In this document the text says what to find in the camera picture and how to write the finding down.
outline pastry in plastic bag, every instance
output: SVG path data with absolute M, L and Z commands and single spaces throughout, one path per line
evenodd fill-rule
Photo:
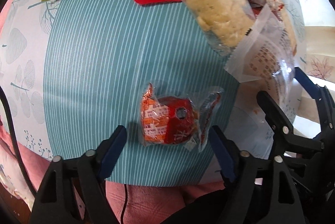
M 207 33 L 208 43 L 220 55 L 230 54 L 255 22 L 254 13 L 247 0 L 182 1 Z

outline black cable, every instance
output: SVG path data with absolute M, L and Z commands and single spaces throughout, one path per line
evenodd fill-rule
M 13 144 L 13 148 L 14 148 L 14 152 L 15 152 L 17 162 L 19 163 L 21 173 L 22 173 L 23 178 L 24 178 L 24 180 L 26 181 L 26 183 L 29 187 L 30 192 L 35 197 L 36 196 L 36 190 L 31 183 L 31 180 L 28 176 L 26 167 L 24 166 L 24 163 L 22 161 L 20 150 L 19 150 L 17 140 L 16 140 L 14 125 L 13 125 L 13 119 L 12 119 L 12 115 L 10 113 L 10 107 L 9 107 L 6 95 L 5 95 L 4 91 L 2 90 L 1 86 L 0 86 L 0 100 L 2 102 L 2 105 L 3 105 L 4 109 L 5 109 L 7 124 L 8 124 L 8 128 L 9 128 L 9 134 L 10 134 L 10 138 L 12 140 L 12 144 Z
M 123 217 L 125 215 L 125 211 L 126 211 L 126 207 L 127 207 L 127 203 L 128 203 L 128 191 L 127 191 L 127 185 L 125 184 L 125 203 L 123 205 L 122 208 L 122 213 L 121 213 L 121 217 L 120 217 L 120 222 L 121 224 L 123 224 Z

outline metal screw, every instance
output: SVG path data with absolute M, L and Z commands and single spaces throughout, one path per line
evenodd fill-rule
M 285 134 L 288 134 L 288 133 L 289 133 L 289 128 L 286 127 L 286 126 L 284 126 L 284 127 L 283 127 L 283 132 L 284 132 Z
M 57 155 L 57 156 L 53 157 L 52 161 L 54 163 L 56 163 L 56 162 L 59 162 L 61 159 L 62 159 L 62 157 Z
M 85 155 L 86 155 L 87 157 L 91 157 L 91 156 L 95 155 L 95 150 L 93 150 L 93 149 L 87 150 L 87 151 L 85 152 Z
M 250 153 L 247 152 L 246 150 L 242 150 L 242 151 L 240 152 L 240 155 L 241 155 L 242 157 L 244 157 L 244 158 L 247 158 L 247 157 L 250 156 Z
M 274 160 L 275 160 L 276 162 L 278 162 L 278 163 L 282 163 L 282 162 L 283 162 L 283 158 L 280 157 L 279 155 L 275 156 L 275 157 L 274 157 Z

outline clear plastic bag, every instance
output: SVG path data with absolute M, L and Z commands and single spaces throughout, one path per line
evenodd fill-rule
M 265 5 L 251 31 L 229 57 L 225 70 L 239 82 L 255 81 L 283 106 L 294 78 L 290 39 L 283 22 Z
M 157 97 L 155 87 L 149 83 L 140 99 L 140 143 L 184 144 L 188 150 L 198 146 L 198 151 L 203 151 L 222 93 L 222 88 L 210 87 L 191 95 Z
M 229 55 L 255 22 L 247 0 L 182 0 L 206 33 L 210 46 Z

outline teal striped surface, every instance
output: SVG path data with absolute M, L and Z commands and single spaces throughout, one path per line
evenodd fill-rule
M 62 0 L 44 68 L 46 126 L 54 155 L 78 157 L 117 125 L 127 144 L 109 180 L 174 186 L 197 184 L 213 152 L 138 143 L 139 94 L 149 81 L 171 94 L 221 86 L 215 124 L 224 128 L 238 82 L 223 69 L 184 4 L 141 7 L 133 0 Z

